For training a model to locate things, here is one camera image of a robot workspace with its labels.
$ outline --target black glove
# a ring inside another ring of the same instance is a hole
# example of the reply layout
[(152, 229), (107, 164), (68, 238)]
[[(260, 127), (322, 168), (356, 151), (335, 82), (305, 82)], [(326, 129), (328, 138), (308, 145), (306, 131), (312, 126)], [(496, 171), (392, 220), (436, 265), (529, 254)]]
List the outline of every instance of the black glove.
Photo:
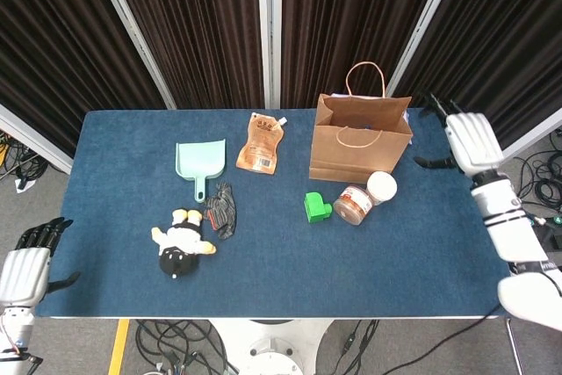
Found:
[(205, 201), (206, 220), (211, 221), (213, 230), (218, 230), (220, 239), (228, 239), (236, 228), (236, 205), (232, 195), (232, 186), (226, 182), (217, 185), (217, 194)]

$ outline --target plush dog toy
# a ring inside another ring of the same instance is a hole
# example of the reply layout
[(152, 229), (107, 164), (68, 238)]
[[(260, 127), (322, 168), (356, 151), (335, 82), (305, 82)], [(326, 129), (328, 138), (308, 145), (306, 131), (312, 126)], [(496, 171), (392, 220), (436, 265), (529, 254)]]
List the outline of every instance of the plush dog toy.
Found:
[(172, 227), (166, 233), (152, 227), (152, 240), (160, 246), (160, 268), (172, 278), (195, 270), (198, 254), (217, 251), (212, 243), (201, 240), (202, 219), (199, 211), (179, 209), (172, 213)]

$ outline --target green block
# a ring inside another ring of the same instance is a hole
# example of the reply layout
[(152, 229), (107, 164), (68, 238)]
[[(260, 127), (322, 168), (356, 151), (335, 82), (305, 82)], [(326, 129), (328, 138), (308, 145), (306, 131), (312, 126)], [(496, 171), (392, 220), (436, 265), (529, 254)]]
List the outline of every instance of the green block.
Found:
[(308, 192), (305, 195), (305, 209), (309, 223), (325, 220), (332, 213), (332, 206), (324, 204), (324, 200), (318, 192)]

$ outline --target orange food pouch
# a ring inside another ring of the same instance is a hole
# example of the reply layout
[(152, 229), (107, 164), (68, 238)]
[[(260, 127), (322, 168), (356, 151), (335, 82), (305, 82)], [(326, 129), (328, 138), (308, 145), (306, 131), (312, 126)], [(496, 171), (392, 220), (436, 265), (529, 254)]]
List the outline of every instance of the orange food pouch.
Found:
[(252, 113), (248, 124), (248, 141), (240, 150), (236, 167), (272, 175), (277, 166), (277, 145), (283, 138), (285, 118)]

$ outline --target paper bag handle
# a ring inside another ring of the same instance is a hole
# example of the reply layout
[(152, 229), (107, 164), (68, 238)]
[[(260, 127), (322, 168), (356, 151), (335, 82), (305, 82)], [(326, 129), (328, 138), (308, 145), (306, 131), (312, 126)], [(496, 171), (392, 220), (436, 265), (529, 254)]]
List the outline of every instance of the paper bag handle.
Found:
[(337, 141), (342, 144), (344, 147), (348, 147), (348, 148), (367, 148), (370, 147), (372, 144), (374, 144), (375, 142), (378, 141), (378, 138), (380, 138), (380, 135), (382, 135), (383, 131), (378, 131), (378, 135), (375, 137), (374, 140), (372, 140), (371, 142), (369, 142), (368, 144), (364, 144), (364, 145), (350, 145), (350, 144), (346, 144), (345, 142), (343, 142), (342, 140), (340, 140), (340, 132), (347, 129), (349, 126), (343, 127), (342, 129), (340, 129), (339, 131), (337, 131), (337, 133), (335, 134), (335, 138), (337, 139)]
[(386, 97), (386, 88), (385, 88), (385, 74), (383, 74), (383, 71), (380, 70), (380, 68), (378, 67), (377, 63), (375, 63), (374, 61), (360, 61), (359, 63), (356, 63), (355, 65), (353, 65), (353, 67), (351, 67), (351, 69), (349, 70), (347, 76), (345, 77), (345, 86), (348, 89), (348, 93), (353, 96), (353, 94), (351, 93), (351, 88), (349, 87), (349, 75), (351, 75), (351, 72), (353, 72), (353, 70), (355, 68), (358, 68), (359, 66), (363, 66), (363, 65), (372, 65), (375, 68), (377, 68), (377, 71), (380, 74), (380, 80), (382, 81), (383, 84), (383, 94), (382, 94), (382, 98)]

